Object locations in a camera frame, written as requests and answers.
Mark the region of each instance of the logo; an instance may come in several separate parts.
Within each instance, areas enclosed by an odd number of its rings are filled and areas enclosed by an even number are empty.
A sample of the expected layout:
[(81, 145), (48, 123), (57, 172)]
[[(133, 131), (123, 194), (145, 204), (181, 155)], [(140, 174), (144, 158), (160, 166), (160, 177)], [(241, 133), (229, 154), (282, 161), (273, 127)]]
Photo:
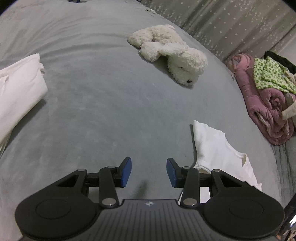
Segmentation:
[(151, 201), (148, 201), (148, 202), (146, 202), (145, 204), (146, 204), (147, 206), (151, 207), (154, 203), (151, 202)]

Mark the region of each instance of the star-patterned curtain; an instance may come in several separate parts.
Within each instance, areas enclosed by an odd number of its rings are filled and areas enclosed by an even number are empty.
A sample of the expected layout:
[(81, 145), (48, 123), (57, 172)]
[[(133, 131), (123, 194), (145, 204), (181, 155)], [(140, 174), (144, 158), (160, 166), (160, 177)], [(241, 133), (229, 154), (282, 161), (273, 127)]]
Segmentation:
[(226, 62), (247, 52), (280, 51), (296, 34), (296, 13), (282, 0), (142, 0)]

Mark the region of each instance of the white stuffed dog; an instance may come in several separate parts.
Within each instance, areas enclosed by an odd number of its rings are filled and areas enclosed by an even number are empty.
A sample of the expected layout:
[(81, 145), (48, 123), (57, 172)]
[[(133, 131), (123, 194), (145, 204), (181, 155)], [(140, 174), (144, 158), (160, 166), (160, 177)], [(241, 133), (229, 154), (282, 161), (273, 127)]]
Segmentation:
[(153, 62), (167, 56), (168, 70), (182, 85), (193, 85), (207, 66), (207, 57), (200, 50), (190, 48), (169, 24), (157, 25), (134, 32), (129, 44), (141, 48), (140, 54)]

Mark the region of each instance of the pink blanket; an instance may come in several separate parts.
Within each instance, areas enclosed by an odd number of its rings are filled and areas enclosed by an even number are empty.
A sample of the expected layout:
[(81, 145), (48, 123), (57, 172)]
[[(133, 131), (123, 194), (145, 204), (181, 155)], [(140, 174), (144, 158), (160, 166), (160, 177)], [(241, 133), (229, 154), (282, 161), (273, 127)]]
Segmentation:
[(271, 144), (285, 143), (292, 136), (294, 126), (291, 119), (282, 120), (281, 112), (287, 108), (284, 94), (274, 88), (256, 89), (254, 58), (250, 55), (238, 54), (231, 61), (250, 118)]

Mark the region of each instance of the bed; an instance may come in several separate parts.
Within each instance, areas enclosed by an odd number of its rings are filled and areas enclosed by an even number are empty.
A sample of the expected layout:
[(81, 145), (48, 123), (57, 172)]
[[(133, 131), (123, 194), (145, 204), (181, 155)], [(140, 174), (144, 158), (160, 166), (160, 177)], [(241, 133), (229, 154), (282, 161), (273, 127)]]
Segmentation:
[(78, 168), (98, 172), (126, 156), (133, 168), (120, 200), (177, 199), (165, 164), (195, 163), (193, 120), (225, 132), (248, 155), (263, 191), (281, 202), (273, 147), (227, 67), (174, 24), (208, 58), (192, 88), (172, 80), (166, 59), (146, 62), (128, 44), (134, 31), (167, 23), (135, 0), (18, 0), (0, 16), (0, 69), (39, 53), (48, 87), (0, 158), (1, 241), (20, 237), (14, 211), (24, 198)]

